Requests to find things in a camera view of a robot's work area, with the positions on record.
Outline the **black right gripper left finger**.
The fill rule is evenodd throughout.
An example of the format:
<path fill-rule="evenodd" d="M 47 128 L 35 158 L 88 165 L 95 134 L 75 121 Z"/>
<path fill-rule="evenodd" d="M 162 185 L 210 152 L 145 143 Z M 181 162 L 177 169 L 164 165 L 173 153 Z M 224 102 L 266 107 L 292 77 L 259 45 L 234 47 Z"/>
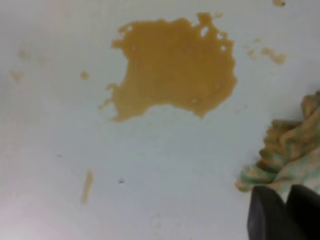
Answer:
<path fill-rule="evenodd" d="M 282 198 L 271 188 L 251 192 L 247 232 L 250 240 L 301 240 L 302 231 L 289 216 Z"/>

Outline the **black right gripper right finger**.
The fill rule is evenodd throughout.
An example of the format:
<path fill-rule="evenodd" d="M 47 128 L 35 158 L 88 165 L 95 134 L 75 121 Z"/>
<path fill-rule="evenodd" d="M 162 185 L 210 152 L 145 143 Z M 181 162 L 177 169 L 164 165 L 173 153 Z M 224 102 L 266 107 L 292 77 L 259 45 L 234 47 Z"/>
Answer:
<path fill-rule="evenodd" d="M 307 240 L 320 240 L 320 195 L 304 185 L 294 184 L 286 208 Z"/>

